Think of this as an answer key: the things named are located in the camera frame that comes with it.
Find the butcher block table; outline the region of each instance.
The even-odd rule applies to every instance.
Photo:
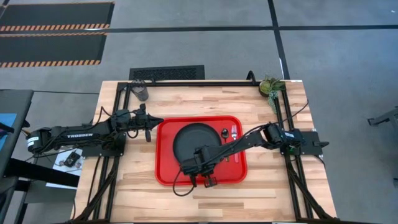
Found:
[[[117,81],[102,84],[94,121],[101,106],[112,111]],[[256,86],[173,86],[148,87],[147,112],[160,118],[181,116],[232,115],[237,117],[245,133],[260,124],[276,122],[272,112]],[[292,114],[307,102],[301,81],[286,81]],[[283,99],[279,97],[285,118]],[[128,109],[139,108],[140,101],[130,95]],[[314,128],[309,106],[293,118],[295,128],[311,131]],[[246,151],[248,174],[239,184],[220,184],[212,188],[199,185],[186,197],[178,197],[171,186],[163,186],[155,178],[156,131],[151,132],[152,142],[146,142],[141,131],[136,139],[127,138],[124,155],[120,158],[111,222],[271,222],[293,221],[289,183],[284,157],[279,150],[254,147]],[[84,161],[76,193],[76,215],[86,207],[91,180],[97,158]],[[331,216],[336,216],[328,179],[323,164],[314,156],[302,156],[309,191]],[[109,160],[108,171],[112,165]],[[94,196],[101,172],[98,166]],[[180,193],[191,186],[177,187]],[[301,214],[305,217],[303,197],[297,189]],[[105,214],[108,192],[103,196],[99,218]]]

